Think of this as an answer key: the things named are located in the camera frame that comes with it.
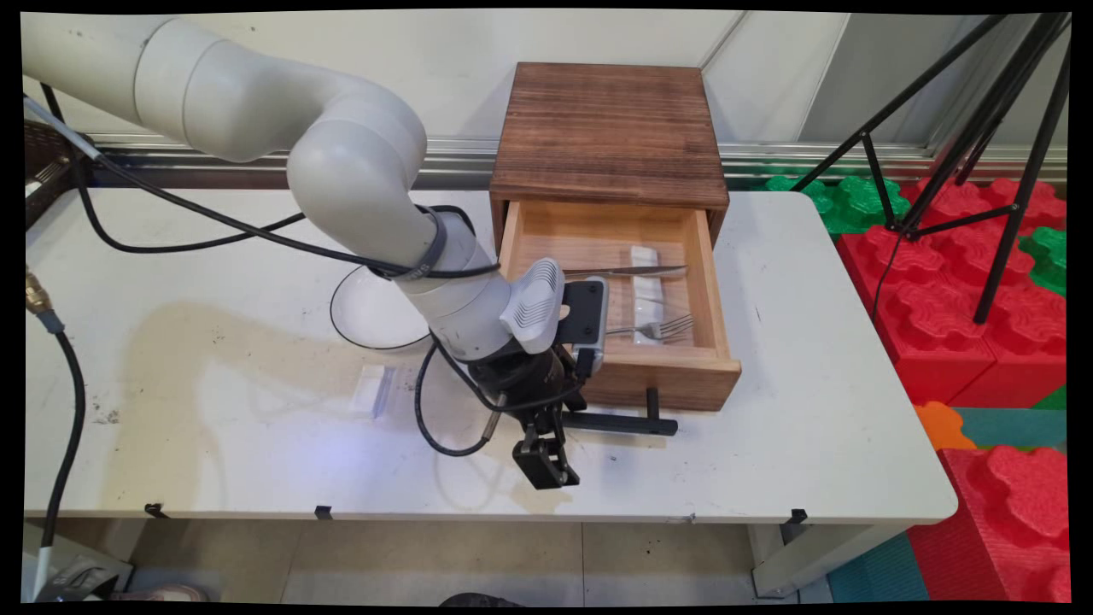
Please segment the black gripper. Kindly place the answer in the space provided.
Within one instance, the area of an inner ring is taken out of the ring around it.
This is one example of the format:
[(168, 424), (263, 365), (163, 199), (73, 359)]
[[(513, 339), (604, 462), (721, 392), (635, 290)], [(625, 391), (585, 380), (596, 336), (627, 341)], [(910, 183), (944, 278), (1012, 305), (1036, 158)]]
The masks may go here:
[[(581, 412), (588, 407), (581, 386), (590, 378), (590, 350), (576, 354), (554, 345), (528, 354), (517, 342), (508, 342), (487, 358), (469, 362), (467, 370), (489, 397), (505, 397), (507, 405), (546, 400), (553, 405)], [(564, 410), (534, 413), (522, 421), (522, 440), (514, 445), (512, 458), (536, 490), (555, 489), (580, 482), (566, 451)]]

